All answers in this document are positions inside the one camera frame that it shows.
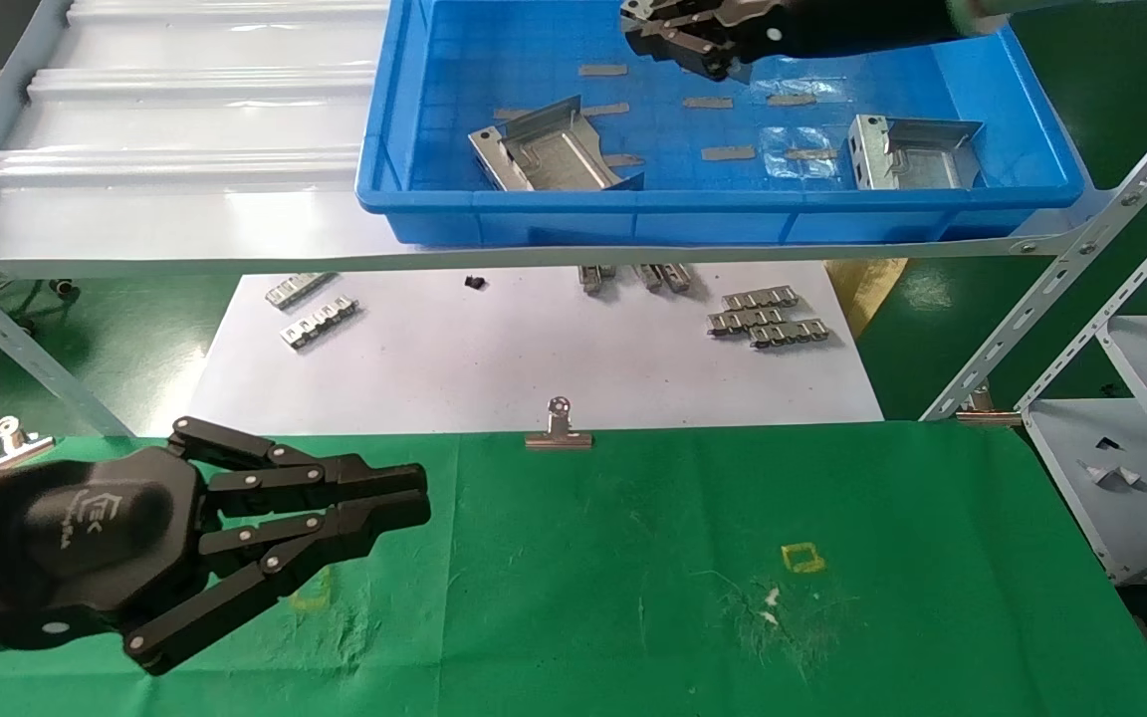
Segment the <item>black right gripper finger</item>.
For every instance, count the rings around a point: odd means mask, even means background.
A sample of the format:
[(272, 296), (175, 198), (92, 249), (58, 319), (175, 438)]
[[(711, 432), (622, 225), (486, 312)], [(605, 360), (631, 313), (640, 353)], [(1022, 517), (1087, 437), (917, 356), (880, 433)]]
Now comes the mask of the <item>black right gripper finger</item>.
[(715, 22), (720, 26), (729, 26), (732, 20), (725, 20), (724, 1), (651, 1), (649, 5), (649, 22), (679, 20), (681, 23)]
[(663, 22), (623, 22), (622, 33), (637, 56), (670, 61), (710, 81), (750, 80), (750, 68), (739, 61), (732, 44), (692, 36), (687, 28), (666, 28)]

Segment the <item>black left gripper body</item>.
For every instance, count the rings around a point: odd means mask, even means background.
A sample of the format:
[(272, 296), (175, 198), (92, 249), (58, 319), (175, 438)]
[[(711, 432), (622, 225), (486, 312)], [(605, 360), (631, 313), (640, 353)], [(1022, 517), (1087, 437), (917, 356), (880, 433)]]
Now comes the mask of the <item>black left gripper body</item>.
[(203, 476), (159, 446), (0, 471), (0, 650), (128, 632), (206, 585)]

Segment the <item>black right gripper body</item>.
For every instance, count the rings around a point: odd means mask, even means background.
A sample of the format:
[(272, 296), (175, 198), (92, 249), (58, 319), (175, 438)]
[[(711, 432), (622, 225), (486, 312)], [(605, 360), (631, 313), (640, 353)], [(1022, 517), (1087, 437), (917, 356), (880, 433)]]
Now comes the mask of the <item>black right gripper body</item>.
[(733, 1), (739, 60), (838, 59), (975, 36), (974, 1)]

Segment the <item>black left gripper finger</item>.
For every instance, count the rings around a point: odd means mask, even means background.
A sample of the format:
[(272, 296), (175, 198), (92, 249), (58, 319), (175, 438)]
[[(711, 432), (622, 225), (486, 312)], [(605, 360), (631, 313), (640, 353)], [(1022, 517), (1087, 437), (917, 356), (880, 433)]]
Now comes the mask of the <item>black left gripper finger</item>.
[(419, 463), (374, 468), (356, 453), (310, 455), (195, 416), (177, 419), (167, 450), (220, 469), (208, 480), (206, 499), (231, 519), (320, 511), (346, 500), (427, 490)]
[(424, 493), (346, 500), (319, 513), (204, 533), (197, 551), (218, 578), (124, 636), (145, 672), (163, 675), (289, 598), (327, 566), (368, 558), (382, 533), (431, 519)]

